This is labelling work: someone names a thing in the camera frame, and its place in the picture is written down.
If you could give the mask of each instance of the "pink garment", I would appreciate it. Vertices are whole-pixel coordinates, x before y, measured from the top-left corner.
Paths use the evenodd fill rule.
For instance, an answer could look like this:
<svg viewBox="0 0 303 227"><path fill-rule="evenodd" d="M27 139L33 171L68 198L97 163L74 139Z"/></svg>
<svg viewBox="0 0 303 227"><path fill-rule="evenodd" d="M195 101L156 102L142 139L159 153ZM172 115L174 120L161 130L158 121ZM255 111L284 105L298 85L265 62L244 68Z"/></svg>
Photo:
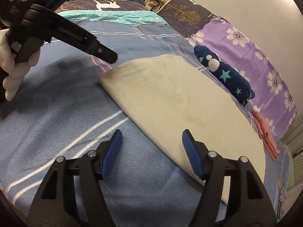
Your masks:
<svg viewBox="0 0 303 227"><path fill-rule="evenodd" d="M277 144L274 140L274 137L272 136L272 132L269 128L268 123L266 122L265 118L256 110L252 111L252 115L257 125L259 136L263 141L266 150L268 151L272 160L275 160L275 158L277 158L277 155L280 153L280 150L277 148Z"/></svg>

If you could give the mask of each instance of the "stuffed animal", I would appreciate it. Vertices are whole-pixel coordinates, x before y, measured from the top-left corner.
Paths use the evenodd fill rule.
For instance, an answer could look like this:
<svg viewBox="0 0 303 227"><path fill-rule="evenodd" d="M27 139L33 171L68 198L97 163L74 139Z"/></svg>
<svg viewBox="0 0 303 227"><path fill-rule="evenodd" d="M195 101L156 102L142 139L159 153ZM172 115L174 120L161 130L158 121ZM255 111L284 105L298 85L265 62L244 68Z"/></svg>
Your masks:
<svg viewBox="0 0 303 227"><path fill-rule="evenodd" d="M249 82L230 65L220 62L218 56L208 47L197 45L194 47L194 53L201 64L224 84L242 105L247 104L247 99L255 97Z"/></svg>

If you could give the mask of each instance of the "hand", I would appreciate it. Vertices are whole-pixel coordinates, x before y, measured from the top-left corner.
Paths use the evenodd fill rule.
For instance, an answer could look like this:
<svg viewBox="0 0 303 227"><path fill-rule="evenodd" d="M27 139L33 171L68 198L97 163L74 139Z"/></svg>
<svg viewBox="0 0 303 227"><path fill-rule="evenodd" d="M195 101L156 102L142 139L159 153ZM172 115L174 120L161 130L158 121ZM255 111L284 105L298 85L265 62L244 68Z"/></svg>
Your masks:
<svg viewBox="0 0 303 227"><path fill-rule="evenodd" d="M33 53L27 62L15 65L15 56L11 53L9 43L6 38L7 32L8 29L0 30L0 67L9 74L9 76L3 80L3 88L6 90L5 98L8 101L11 101L30 68L37 65L40 57L40 49ZM18 47L20 47L20 45L18 46L18 43L13 43L12 47L14 50L18 51Z"/></svg>

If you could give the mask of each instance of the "blue bed sheet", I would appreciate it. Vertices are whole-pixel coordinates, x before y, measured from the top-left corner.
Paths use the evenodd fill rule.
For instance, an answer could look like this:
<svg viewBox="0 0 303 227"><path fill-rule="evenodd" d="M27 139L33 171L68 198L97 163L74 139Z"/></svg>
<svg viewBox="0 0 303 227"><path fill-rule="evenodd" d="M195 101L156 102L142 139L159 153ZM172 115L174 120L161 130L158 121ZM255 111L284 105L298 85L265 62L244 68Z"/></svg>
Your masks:
<svg viewBox="0 0 303 227"><path fill-rule="evenodd" d="M44 44L38 65L26 76L16 97L0 108L0 181L8 199L28 214L52 159L58 154L67 159L82 156L120 129L121 151L112 172L101 182L115 224L187 226L203 187L176 166L120 110L97 76L129 60L175 54L223 89L224 86L201 66L188 41L168 25L76 23L117 52L118 61L108 65L56 39ZM249 111L234 101L255 128ZM277 174L282 173L284 182L288 178L288 156L281 145L278 142L281 155L276 161L265 150L264 185L275 211ZM78 181L75 187L80 216L85 219ZM224 218L225 211L226 205L222 203L218 220Z"/></svg>

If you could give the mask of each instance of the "metal pin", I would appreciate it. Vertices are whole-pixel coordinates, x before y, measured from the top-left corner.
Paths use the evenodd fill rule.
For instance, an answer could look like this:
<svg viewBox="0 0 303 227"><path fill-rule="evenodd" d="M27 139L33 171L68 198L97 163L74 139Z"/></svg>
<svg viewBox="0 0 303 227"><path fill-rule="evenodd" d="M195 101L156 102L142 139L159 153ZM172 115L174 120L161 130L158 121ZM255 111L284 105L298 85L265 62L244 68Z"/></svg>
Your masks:
<svg viewBox="0 0 303 227"><path fill-rule="evenodd" d="M209 157L214 158L217 156L217 153L215 151L209 151Z"/></svg>
<svg viewBox="0 0 303 227"><path fill-rule="evenodd" d="M87 155L88 155L89 157L95 157L95 156L97 155L97 153L96 153L95 150L91 150L91 151L89 151L89 152L87 153Z"/></svg>
<svg viewBox="0 0 303 227"><path fill-rule="evenodd" d="M241 160L243 163L248 162L248 158L247 158L246 156L242 156L242 157L240 158L240 160Z"/></svg>
<svg viewBox="0 0 303 227"><path fill-rule="evenodd" d="M63 156L59 156L59 157L56 158L56 161L59 162L59 163L62 162L63 160L64 160Z"/></svg>

